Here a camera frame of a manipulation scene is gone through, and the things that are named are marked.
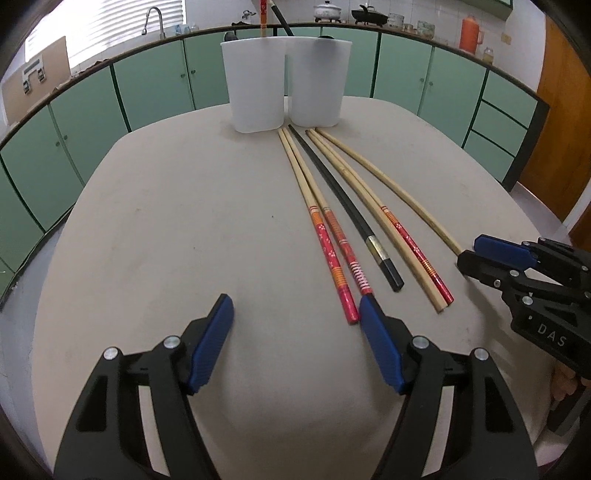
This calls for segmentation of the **right hand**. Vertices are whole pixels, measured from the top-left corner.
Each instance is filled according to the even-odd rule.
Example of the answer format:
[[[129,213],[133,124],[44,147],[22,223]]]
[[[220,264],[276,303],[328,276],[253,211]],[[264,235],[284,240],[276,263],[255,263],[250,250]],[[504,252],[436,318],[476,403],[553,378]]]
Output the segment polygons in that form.
[[[576,373],[564,365],[557,363],[551,380],[551,395],[555,401],[562,401],[566,396],[572,395],[578,388]]]

